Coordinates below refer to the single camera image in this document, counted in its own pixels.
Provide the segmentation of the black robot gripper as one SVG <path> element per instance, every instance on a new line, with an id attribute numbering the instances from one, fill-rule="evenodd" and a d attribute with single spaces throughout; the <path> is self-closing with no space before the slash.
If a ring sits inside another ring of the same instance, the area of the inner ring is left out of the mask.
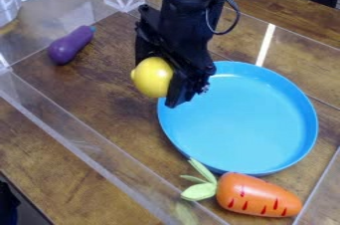
<path id="1" fill-rule="evenodd" d="M 164 57 L 175 67 L 165 105 L 173 109 L 208 90 L 215 65 L 207 43 L 223 8 L 223 0 L 163 0 L 161 9 L 139 8 L 136 65 Z"/>

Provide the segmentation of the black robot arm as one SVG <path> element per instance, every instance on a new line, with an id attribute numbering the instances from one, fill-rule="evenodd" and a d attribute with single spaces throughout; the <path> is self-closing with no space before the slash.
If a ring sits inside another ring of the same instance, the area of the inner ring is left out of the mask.
<path id="1" fill-rule="evenodd" d="M 215 74 L 207 43 L 217 35 L 223 7 L 236 8 L 233 0 L 163 0 L 160 9 L 144 4 L 136 24 L 136 61 L 149 57 L 167 60 L 173 69 L 165 90 L 167 106 L 188 102 L 208 88 Z"/>

